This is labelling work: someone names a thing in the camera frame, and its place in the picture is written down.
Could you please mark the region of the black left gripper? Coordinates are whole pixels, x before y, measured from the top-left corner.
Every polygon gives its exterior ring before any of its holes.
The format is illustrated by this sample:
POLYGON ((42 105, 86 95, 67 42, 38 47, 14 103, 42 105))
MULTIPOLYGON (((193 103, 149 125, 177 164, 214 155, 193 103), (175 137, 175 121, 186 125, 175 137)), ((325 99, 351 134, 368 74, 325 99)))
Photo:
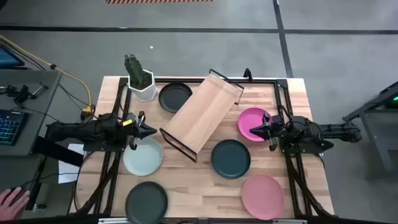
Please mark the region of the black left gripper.
POLYGON ((123 128, 126 134, 130 136, 129 147, 135 151, 137 148, 137 141, 157 133, 157 129, 143 124, 145 121, 145 112, 140 111, 138 115, 128 113, 126 120, 123 122, 123 128))

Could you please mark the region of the magenta plate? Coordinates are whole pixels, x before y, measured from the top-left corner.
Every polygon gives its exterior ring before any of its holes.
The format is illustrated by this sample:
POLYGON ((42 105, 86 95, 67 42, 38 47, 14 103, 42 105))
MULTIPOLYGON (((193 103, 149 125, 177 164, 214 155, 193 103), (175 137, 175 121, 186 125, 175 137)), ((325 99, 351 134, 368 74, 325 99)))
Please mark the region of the magenta plate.
POLYGON ((247 139, 254 142, 261 142, 264 139, 260 138, 249 132, 250 129, 256 128, 262 125, 262 119, 264 114, 271 117, 271 115, 264 109, 261 108, 248 108, 244 110, 238 118, 238 129, 240 133, 247 139))

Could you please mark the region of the dark teal plate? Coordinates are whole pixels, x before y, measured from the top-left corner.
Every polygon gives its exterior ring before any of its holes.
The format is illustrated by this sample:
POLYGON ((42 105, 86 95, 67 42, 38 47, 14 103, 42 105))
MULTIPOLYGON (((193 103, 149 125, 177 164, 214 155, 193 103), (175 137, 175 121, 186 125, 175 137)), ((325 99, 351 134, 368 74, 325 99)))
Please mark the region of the dark teal plate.
POLYGON ((238 179, 249 170, 251 155, 243 143, 226 139, 213 148, 211 165, 218 175, 226 179, 238 179))

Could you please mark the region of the salmon pink plate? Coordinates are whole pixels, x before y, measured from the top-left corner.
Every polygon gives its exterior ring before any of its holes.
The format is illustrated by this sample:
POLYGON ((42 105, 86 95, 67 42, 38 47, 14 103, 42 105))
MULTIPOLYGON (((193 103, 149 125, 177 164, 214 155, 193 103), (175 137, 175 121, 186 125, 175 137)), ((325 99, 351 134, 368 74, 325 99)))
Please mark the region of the salmon pink plate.
POLYGON ((280 218, 284 213, 284 191, 268 175, 247 178, 242 186, 241 200, 245 209, 260 220, 280 218))

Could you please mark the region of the light mint plate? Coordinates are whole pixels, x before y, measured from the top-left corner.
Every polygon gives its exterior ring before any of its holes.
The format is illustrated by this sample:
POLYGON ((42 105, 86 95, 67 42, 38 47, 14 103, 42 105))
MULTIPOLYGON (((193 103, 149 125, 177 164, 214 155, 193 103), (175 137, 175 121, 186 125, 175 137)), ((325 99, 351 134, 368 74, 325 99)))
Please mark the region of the light mint plate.
POLYGON ((154 138, 138 139, 137 147, 132 150, 127 146, 124 150, 123 162, 126 170, 136 176, 153 174, 161 165, 164 150, 154 138))

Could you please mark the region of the black plate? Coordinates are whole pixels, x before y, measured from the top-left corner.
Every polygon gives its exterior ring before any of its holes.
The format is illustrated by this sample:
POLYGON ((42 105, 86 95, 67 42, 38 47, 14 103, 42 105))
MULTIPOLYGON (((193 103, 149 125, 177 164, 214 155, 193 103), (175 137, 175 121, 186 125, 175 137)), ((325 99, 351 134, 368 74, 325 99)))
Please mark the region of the black plate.
POLYGON ((159 93, 160 106, 170 112, 176 113, 192 95, 191 88, 184 83, 169 83, 159 93))

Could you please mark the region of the green cactus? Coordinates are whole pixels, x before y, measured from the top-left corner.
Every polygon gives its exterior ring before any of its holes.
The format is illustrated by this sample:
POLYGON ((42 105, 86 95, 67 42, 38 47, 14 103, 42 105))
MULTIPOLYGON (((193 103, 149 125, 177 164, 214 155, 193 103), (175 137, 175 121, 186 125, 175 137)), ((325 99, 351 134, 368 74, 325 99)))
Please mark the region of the green cactus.
POLYGON ((148 77, 146 72, 143 71, 140 61, 134 54, 124 56, 124 66, 129 74, 130 86, 138 90, 144 89, 148 82, 148 77))

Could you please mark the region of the dark green plate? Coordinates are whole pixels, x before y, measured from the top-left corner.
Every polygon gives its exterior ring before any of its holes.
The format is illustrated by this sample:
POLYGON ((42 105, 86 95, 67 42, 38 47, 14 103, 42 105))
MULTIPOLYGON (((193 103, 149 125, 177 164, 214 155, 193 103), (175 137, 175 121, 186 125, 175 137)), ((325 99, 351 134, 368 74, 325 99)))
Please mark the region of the dark green plate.
POLYGON ((156 182, 142 182, 126 197, 125 213, 131 224, 160 224, 168 208, 165 189, 156 182))

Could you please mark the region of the black flat panel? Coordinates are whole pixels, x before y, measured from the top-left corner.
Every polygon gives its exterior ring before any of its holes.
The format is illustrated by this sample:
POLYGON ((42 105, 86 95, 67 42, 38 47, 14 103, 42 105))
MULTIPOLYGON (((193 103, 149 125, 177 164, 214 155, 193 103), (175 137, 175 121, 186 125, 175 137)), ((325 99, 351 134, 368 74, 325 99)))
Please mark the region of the black flat panel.
POLYGON ((83 164, 84 156, 82 154, 69 150, 68 148, 60 146, 57 143, 42 137, 37 138, 32 152, 78 167, 83 164))

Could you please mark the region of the white paper sheet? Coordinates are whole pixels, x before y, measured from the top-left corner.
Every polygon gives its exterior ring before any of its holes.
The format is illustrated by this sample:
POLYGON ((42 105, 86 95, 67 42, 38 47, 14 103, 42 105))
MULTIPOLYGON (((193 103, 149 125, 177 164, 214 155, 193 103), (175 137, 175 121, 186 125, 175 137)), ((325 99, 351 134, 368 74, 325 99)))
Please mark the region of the white paper sheet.
MULTIPOLYGON (((84 146, 83 144, 69 144, 68 149, 85 156, 86 152, 83 150, 83 146, 84 146)), ((80 170, 79 166, 59 161, 58 171, 60 175, 58 176, 58 184, 64 184, 76 181, 79 170, 80 170)))

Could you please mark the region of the grey metal stand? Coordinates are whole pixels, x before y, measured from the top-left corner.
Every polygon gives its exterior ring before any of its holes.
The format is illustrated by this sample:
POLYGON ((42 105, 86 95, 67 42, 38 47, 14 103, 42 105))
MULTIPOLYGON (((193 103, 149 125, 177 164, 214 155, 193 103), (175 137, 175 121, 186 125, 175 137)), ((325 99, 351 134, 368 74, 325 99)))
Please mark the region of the grey metal stand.
POLYGON ((387 109, 385 103, 398 95, 398 81, 343 117, 344 121, 359 118, 369 142, 379 153, 385 170, 398 170, 398 109, 387 109))

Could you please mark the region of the grey desk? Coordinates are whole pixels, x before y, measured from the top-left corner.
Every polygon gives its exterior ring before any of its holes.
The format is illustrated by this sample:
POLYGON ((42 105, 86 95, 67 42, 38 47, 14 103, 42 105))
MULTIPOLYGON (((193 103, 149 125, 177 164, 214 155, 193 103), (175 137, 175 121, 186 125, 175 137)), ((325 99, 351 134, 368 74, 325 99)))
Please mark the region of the grey desk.
POLYGON ((44 168, 47 157, 33 153, 34 144, 39 137, 46 114, 61 79, 58 72, 40 70, 0 70, 0 86, 13 85, 19 90, 23 85, 32 93, 47 85, 48 90, 40 93, 36 100, 28 99, 17 105, 14 99, 0 95, 0 110, 11 110, 29 113, 24 129, 14 146, 0 145, 0 193, 6 189, 24 186, 30 192, 29 202, 25 208, 32 208, 39 192, 37 180, 44 168))

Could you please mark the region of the black tool on desk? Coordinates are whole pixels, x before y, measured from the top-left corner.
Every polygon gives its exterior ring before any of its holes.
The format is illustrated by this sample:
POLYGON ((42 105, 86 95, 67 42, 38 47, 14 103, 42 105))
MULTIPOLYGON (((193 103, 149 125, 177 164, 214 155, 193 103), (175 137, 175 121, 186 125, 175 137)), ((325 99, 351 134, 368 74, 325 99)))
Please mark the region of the black tool on desk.
POLYGON ((39 85, 40 87, 32 93, 29 91, 29 87, 27 85, 23 85, 19 90, 13 85, 0 86, 0 95, 11 97, 14 99, 15 104, 21 105, 28 99, 36 100, 41 92, 48 90, 49 88, 43 83, 39 83, 39 85))

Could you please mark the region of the backlit keyboard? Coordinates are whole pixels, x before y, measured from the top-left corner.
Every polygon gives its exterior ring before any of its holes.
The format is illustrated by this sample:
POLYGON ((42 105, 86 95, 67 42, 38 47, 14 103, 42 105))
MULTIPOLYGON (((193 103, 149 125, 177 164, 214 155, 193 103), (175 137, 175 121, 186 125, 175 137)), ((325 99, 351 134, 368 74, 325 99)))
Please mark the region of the backlit keyboard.
POLYGON ((14 146, 28 117, 29 113, 0 110, 0 145, 14 146))

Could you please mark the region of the wooden shelf black metal frame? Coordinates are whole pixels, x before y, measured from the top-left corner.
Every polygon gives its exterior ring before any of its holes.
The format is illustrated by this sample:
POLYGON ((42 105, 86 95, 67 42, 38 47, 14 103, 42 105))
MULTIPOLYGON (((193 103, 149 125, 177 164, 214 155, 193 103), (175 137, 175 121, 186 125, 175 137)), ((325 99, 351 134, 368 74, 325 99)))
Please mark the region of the wooden shelf black metal frame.
POLYGON ((244 87, 211 69, 191 97, 160 133, 167 143, 197 162, 198 154, 233 105, 240 102, 244 87))

